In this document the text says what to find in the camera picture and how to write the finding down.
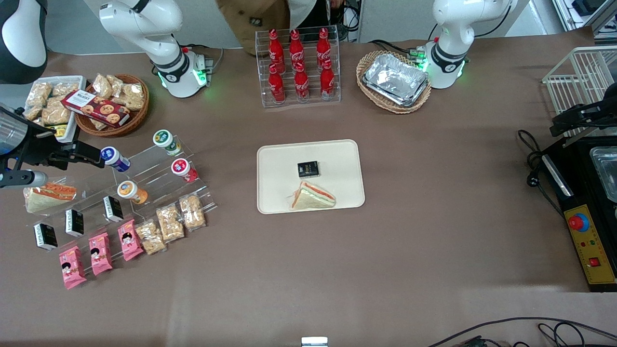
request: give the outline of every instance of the coca-cola bottle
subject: coca-cola bottle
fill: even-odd
[[[328,41],[328,28],[319,29],[319,41],[317,41],[317,70],[323,69],[323,62],[330,59],[330,41]]]
[[[300,42],[300,33],[296,29],[291,30],[290,35],[289,55],[291,56],[291,67],[296,71],[296,64],[304,62],[304,47]]]
[[[278,73],[285,73],[285,57],[283,56],[283,46],[278,41],[276,29],[270,29],[270,59],[276,65]]]
[[[294,81],[296,83],[296,96],[299,102],[307,102],[309,100],[309,77],[304,72],[304,63],[299,62],[296,65],[296,76]]]
[[[280,105],[285,102],[285,90],[283,88],[283,79],[279,75],[276,64],[270,64],[270,77],[268,77],[270,83],[270,91],[274,97],[274,103]]]
[[[334,97],[334,72],[332,72],[332,61],[330,58],[323,62],[321,71],[321,98],[328,101]]]

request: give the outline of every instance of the control panel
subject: control panel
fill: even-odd
[[[616,283],[615,274],[591,219],[587,205],[565,211],[564,216],[589,284]]]

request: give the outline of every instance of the cookie box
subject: cookie box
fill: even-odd
[[[120,128],[130,118],[126,107],[83,90],[69,93],[62,100],[62,104],[71,111],[98,120],[112,128]]]

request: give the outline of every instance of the pink snack package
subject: pink snack package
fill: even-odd
[[[81,252],[75,246],[68,251],[60,253],[60,264],[62,265],[62,279],[64,286],[71,289],[81,282],[86,281],[83,273],[83,266],[80,261]]]
[[[90,244],[90,258],[94,275],[96,276],[105,270],[113,269],[112,255],[109,253],[109,236],[107,233],[90,238],[88,243]]]
[[[141,243],[137,234],[135,234],[134,223],[135,219],[131,219],[118,228],[118,236],[120,236],[122,244],[122,255],[124,255],[125,261],[133,259],[144,251],[141,249]]]

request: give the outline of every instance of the bottle cap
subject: bottle cap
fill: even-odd
[[[161,129],[154,133],[152,142],[158,147],[167,147],[173,142],[173,135],[168,130]]]
[[[120,159],[120,152],[114,147],[105,147],[101,150],[101,159],[105,161],[105,165],[115,164]]]
[[[184,176],[191,170],[188,160],[180,158],[172,162],[172,172],[178,176]]]
[[[130,199],[137,194],[137,184],[133,181],[124,181],[118,186],[117,193],[121,198]]]

